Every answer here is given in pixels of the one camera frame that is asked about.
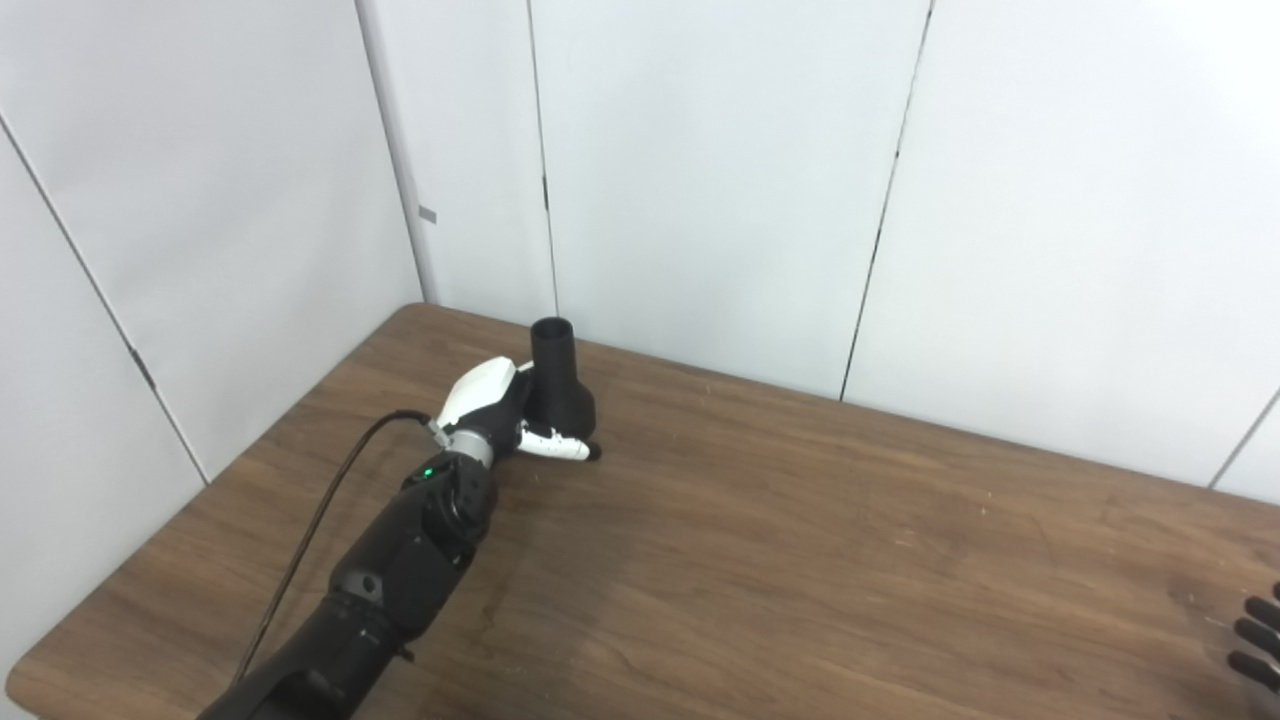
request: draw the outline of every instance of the black fingers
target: black fingers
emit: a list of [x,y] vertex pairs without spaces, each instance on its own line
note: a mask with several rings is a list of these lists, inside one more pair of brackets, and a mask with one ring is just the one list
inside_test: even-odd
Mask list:
[[1271,628],[1266,628],[1248,618],[1235,621],[1235,634],[1249,641],[1254,647],[1271,653],[1271,657],[1280,660],[1280,635]]
[[1226,656],[1226,664],[1245,678],[1262,683],[1271,692],[1280,692],[1280,673],[1276,673],[1271,664],[1238,650]]
[[1251,597],[1244,601],[1244,611],[1272,630],[1280,630],[1280,607],[1276,607],[1275,603],[1261,597]]

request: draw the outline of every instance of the robotic arm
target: robotic arm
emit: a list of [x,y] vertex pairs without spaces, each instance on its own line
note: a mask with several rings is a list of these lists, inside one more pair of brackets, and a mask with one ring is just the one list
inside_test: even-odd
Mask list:
[[595,404],[577,380],[572,325],[532,327],[534,363],[494,357],[454,383],[438,419],[442,450],[401,491],[329,577],[329,593],[274,655],[198,720],[346,720],[392,659],[426,632],[489,529],[494,464],[524,451],[596,460]]

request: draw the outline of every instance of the white robotic finger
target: white robotic finger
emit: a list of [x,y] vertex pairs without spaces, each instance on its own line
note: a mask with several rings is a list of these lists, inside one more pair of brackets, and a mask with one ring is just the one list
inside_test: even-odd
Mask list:
[[557,460],[598,460],[600,457],[600,446],[594,442],[564,437],[556,430],[552,430],[549,436],[539,434],[531,430],[527,423],[520,428],[520,445],[516,450]]

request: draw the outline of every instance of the black cylinder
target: black cylinder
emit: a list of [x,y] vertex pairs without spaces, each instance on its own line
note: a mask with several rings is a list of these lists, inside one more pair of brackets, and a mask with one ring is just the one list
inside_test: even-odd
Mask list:
[[577,379],[573,325],[564,318],[543,318],[529,329],[534,351],[534,389],[525,416],[586,439],[595,432],[595,398]]

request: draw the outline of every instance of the wooden table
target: wooden table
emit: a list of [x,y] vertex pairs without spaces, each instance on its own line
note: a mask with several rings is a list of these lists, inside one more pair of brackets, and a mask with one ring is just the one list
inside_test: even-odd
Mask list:
[[[527,331],[399,311],[41,641],[9,693],[49,720],[193,717],[356,437],[390,409],[436,411],[498,354],[527,357]],[[1222,656],[1244,594],[1280,577],[1280,507],[579,355],[604,459],[499,466],[476,564],[361,717],[1266,716]],[[264,647],[428,452],[412,427],[370,445]]]

